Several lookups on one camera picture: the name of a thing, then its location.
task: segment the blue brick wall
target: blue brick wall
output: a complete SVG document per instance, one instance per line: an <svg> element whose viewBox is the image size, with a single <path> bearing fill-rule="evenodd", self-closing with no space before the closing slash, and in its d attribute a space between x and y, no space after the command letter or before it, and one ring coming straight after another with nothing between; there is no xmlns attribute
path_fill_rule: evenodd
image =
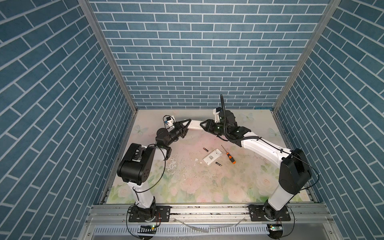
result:
<svg viewBox="0 0 384 240"><path fill-rule="evenodd" d="M0 1L0 239L72 239L132 114L77 0Z"/></svg>
<svg viewBox="0 0 384 240"><path fill-rule="evenodd" d="M383 12L342 0L277 112L345 239L383 239Z"/></svg>
<svg viewBox="0 0 384 240"><path fill-rule="evenodd" d="M270 109L329 0L91 0L139 108Z"/></svg>

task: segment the orange and black screwdriver handle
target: orange and black screwdriver handle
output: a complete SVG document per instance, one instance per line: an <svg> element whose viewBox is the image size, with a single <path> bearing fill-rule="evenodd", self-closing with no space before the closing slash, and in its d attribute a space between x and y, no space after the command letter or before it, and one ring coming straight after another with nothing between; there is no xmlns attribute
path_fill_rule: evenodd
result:
<svg viewBox="0 0 384 240"><path fill-rule="evenodd" d="M230 160L233 164L235 164L236 161L235 161L234 158L231 156L231 154L229 154L229 152L227 152L226 149L225 149L224 147L223 147L223 149L224 149L224 151L227 153L227 156L228 156L229 160Z"/></svg>

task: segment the metal corner post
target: metal corner post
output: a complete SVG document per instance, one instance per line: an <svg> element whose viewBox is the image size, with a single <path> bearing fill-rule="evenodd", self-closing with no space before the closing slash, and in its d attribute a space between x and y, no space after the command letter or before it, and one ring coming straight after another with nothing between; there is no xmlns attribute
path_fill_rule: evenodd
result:
<svg viewBox="0 0 384 240"><path fill-rule="evenodd" d="M119 83L122 92L124 93L125 98L128 101L128 104L131 106L134 113L137 112L137 107L129 94L127 85L124 81L123 76L121 75L120 69L115 61L115 58L113 57L113 54L111 52L111 49L108 46L107 40L104 37L104 34L100 28L100 25L97 21L96 15L92 10L91 4L89 3L89 0L78 0L80 7L82 11L84 12L84 15L86 19L88 20L89 25L92 28L93 33L95 34L95 37L104 52L104 55L117 79L117 82Z"/></svg>
<svg viewBox="0 0 384 240"><path fill-rule="evenodd" d="M299 75L299 72L301 71L309 55L311 54L312 49L315 47L325 27L330 21L333 13L336 11L336 8L339 6L340 1L341 0L330 0L327 7L324 9L324 13L321 16L319 23L316 25L315 29L313 30L313 33L309 38L307 44L305 45L302 54L300 55L296 65L292 69L291 75L288 77L287 82L285 83L283 89L281 90L279 97L277 98L275 104L273 105L274 112L276 112L281 106L281 104L283 103L285 96L288 94L289 90L291 89L293 83L295 82L297 76Z"/></svg>

